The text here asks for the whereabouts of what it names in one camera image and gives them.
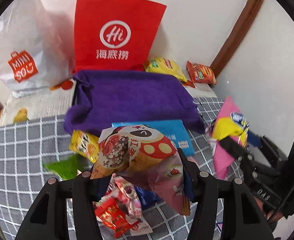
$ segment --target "wooden door frame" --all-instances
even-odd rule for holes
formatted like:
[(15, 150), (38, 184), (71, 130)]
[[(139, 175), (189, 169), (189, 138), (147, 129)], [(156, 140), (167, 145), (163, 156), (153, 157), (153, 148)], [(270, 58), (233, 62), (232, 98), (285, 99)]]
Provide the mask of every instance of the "wooden door frame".
[(264, 0), (247, 0), (229, 37), (218, 52), (210, 68), (217, 77), (232, 58), (254, 22)]

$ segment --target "checkered bedsheet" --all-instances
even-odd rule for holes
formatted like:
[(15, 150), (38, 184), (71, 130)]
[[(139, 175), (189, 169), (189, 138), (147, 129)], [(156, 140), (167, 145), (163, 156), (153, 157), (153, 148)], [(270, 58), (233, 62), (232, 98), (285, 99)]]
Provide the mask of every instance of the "checkered bedsheet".
[[(199, 114), (206, 125), (216, 118), (223, 101), (218, 98), (195, 98)], [(73, 154), (69, 151), (70, 135), (63, 129), (64, 116), (42, 118), (0, 128), (0, 225), (7, 240), (14, 239), (31, 203), (45, 182), (56, 177), (45, 170), (43, 163), (62, 160)], [(215, 175), (212, 154), (203, 135), (188, 131), (195, 150), (194, 159), (201, 170)], [(231, 165), (227, 179), (242, 177), (239, 165)], [(218, 200), (214, 239), (220, 239), (219, 224), (223, 220), (223, 200)], [(185, 240), (191, 227), (191, 216), (181, 216), (165, 202), (156, 203), (143, 212), (153, 233), (130, 236), (127, 232), (119, 240)], [(68, 230), (76, 240), (72, 202), (67, 201)], [(112, 240), (113, 232), (100, 224), (104, 240)]]

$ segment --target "hi logo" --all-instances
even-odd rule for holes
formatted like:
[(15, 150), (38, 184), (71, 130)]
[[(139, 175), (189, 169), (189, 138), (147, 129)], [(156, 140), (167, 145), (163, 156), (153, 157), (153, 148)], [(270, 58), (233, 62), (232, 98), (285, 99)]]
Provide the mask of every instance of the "hi logo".
[(128, 24), (123, 21), (110, 21), (101, 28), (99, 36), (103, 45), (118, 49), (129, 42), (131, 31)]

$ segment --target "metal screw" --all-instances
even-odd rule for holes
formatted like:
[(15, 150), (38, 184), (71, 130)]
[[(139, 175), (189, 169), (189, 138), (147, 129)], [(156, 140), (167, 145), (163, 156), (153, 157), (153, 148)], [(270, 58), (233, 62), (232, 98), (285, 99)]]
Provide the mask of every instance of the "metal screw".
[(238, 185), (241, 185), (243, 183), (242, 179), (240, 179), (240, 178), (234, 179), (234, 182)]
[(56, 178), (48, 179), (48, 184), (54, 184), (54, 183), (56, 183)]
[(83, 176), (84, 178), (88, 178), (90, 176), (90, 171), (84, 171), (81, 176)]
[(209, 174), (208, 174), (207, 171), (201, 171), (201, 172), (199, 173), (199, 175), (200, 175), (201, 177), (203, 177), (203, 178), (206, 178), (206, 177), (209, 176)]

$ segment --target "yellow toy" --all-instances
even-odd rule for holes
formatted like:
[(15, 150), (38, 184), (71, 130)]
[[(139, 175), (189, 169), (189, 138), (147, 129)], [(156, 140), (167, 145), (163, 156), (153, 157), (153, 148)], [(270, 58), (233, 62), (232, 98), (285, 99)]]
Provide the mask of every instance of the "yellow toy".
[(27, 111), (26, 108), (21, 108), (18, 111), (17, 115), (13, 118), (13, 123), (15, 123), (15, 122), (25, 122), (25, 121), (29, 120), (28, 117), (27, 117), (27, 113), (28, 113), (28, 111)]

